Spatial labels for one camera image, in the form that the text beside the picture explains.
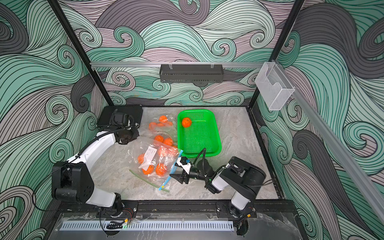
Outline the blue-zip clear bag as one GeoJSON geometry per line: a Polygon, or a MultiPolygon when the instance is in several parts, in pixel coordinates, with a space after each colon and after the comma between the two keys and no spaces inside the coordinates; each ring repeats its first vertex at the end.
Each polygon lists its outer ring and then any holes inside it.
{"type": "Polygon", "coordinates": [[[154,139],[139,137],[128,144],[130,172],[159,191],[170,191],[170,174],[183,151],[154,139]]]}

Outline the green-zip clear bag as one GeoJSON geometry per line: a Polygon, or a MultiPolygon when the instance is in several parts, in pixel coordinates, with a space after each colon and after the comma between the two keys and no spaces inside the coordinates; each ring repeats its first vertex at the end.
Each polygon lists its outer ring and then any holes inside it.
{"type": "Polygon", "coordinates": [[[129,170],[135,177],[137,177],[138,179],[144,181],[145,183],[151,185],[152,187],[154,187],[155,189],[159,190],[159,191],[164,191],[166,193],[169,193],[170,190],[168,190],[166,187],[163,187],[163,186],[160,186],[158,185],[157,183],[155,183],[154,181],[152,180],[149,180],[148,178],[145,178],[145,177],[142,177],[141,175],[137,174],[136,172],[132,171],[132,170],[129,170]]]}

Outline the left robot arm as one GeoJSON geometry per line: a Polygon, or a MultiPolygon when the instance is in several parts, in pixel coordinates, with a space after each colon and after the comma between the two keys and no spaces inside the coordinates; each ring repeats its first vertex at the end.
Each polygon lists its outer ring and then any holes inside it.
{"type": "Polygon", "coordinates": [[[139,136],[134,118],[125,113],[112,113],[107,128],[87,143],[77,154],[52,167],[52,197],[64,202],[77,202],[110,210],[113,218],[123,213],[121,195],[95,187],[90,170],[103,153],[118,143],[126,145],[139,136]]]}

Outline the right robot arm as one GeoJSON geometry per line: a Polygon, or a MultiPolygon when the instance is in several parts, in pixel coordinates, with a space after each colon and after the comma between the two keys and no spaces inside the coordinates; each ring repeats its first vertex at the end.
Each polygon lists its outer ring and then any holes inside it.
{"type": "Polygon", "coordinates": [[[219,194],[226,187],[231,187],[235,193],[228,204],[228,210],[235,218],[242,218],[246,214],[247,205],[256,200],[260,188],[269,184],[266,173],[235,156],[227,164],[214,170],[206,158],[206,151],[203,148],[193,162],[181,157],[176,167],[183,171],[171,174],[170,177],[186,185],[191,179],[203,181],[205,188],[212,194],[219,194]]]}

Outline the orange taken out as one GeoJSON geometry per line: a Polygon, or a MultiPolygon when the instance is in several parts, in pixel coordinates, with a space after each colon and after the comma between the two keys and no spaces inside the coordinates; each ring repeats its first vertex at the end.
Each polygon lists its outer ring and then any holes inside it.
{"type": "Polygon", "coordinates": [[[192,120],[190,118],[183,118],[182,119],[182,126],[184,128],[189,128],[192,125],[192,120]]]}

